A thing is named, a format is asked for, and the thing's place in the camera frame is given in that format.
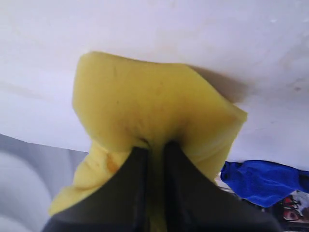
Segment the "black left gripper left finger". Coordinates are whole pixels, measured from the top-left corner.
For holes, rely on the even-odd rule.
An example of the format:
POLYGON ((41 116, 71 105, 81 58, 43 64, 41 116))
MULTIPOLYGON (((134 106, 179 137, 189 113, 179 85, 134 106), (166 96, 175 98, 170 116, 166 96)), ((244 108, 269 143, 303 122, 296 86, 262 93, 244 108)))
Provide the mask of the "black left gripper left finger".
POLYGON ((148 150, 133 148, 128 159, 102 187, 52 216, 44 232, 147 232, 148 150))

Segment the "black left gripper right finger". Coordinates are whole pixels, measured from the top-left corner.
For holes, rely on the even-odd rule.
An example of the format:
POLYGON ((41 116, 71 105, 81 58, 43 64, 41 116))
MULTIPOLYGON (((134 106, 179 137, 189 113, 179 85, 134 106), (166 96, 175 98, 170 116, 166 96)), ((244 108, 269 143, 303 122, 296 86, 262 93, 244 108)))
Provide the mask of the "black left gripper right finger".
POLYGON ((276 219, 206 178, 175 142, 164 148, 165 218, 169 232, 280 232, 276 219))

